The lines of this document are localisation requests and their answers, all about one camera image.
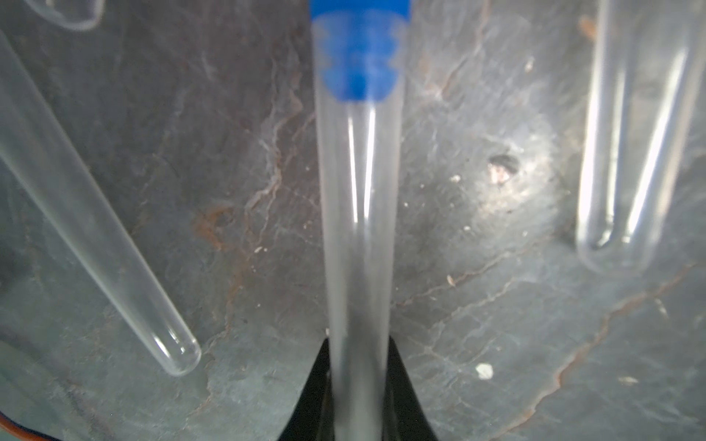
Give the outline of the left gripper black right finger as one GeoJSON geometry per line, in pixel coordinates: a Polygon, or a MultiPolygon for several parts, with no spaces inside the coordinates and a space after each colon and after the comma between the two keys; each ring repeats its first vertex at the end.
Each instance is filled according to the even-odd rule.
{"type": "Polygon", "coordinates": [[[389,339],[382,440],[438,440],[423,412],[393,338],[389,339]]]}

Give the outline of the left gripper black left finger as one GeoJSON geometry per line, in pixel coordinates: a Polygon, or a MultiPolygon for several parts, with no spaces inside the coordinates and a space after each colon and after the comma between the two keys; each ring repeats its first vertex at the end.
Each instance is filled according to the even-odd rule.
{"type": "Polygon", "coordinates": [[[334,439],[329,341],[325,339],[292,416],[279,436],[279,441],[332,441],[334,439]]]}

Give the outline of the clear test tube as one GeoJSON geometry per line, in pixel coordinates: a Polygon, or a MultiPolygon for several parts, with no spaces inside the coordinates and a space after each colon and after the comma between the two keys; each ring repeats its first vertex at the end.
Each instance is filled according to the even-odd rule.
{"type": "Polygon", "coordinates": [[[590,269],[654,257],[704,72],[702,1],[599,2],[575,233],[590,269]]]}
{"type": "Polygon", "coordinates": [[[382,438],[405,54],[406,30],[398,59],[401,76],[382,102],[335,99],[317,75],[314,55],[330,366],[338,440],[382,438]]]}

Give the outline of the clear test tube diagonal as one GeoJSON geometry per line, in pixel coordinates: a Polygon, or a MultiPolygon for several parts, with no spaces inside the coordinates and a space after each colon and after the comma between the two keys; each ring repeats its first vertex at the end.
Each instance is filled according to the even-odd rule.
{"type": "Polygon", "coordinates": [[[1,159],[164,371],[193,371],[199,342],[6,38],[1,159]]]}

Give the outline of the blue stopper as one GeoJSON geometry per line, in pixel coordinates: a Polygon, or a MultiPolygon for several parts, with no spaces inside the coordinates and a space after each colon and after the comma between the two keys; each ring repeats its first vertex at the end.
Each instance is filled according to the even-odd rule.
{"type": "Polygon", "coordinates": [[[401,76],[410,1],[312,1],[316,72],[341,102],[382,102],[401,76]]]}

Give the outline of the clear test tube lowest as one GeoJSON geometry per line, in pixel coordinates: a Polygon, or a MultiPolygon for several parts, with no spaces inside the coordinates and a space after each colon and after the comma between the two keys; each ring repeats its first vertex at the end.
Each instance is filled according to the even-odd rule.
{"type": "Polygon", "coordinates": [[[35,13],[69,31],[90,31],[101,22],[105,0],[25,0],[35,13]]]}

